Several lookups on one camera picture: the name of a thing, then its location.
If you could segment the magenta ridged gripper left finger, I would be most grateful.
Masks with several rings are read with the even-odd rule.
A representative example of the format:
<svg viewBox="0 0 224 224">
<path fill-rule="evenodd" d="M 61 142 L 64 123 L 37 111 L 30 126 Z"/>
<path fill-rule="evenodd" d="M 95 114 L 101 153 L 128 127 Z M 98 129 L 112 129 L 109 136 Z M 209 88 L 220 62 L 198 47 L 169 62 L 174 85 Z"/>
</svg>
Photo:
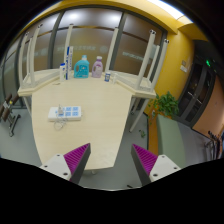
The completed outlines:
<svg viewBox="0 0 224 224">
<path fill-rule="evenodd" d="M 78 184 L 90 154 L 91 145 L 87 143 L 64 155 L 54 155 L 40 168 L 74 184 Z"/>
</svg>

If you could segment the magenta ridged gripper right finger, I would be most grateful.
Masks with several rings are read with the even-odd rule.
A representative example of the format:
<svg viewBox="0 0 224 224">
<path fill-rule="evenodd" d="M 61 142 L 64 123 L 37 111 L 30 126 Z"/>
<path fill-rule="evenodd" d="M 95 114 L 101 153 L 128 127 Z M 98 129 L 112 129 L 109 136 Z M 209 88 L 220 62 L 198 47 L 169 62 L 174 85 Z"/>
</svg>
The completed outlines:
<svg viewBox="0 0 224 224">
<path fill-rule="evenodd" d="M 166 155 L 157 156 L 136 144 L 132 145 L 131 155 L 143 186 L 180 170 Z"/>
</svg>

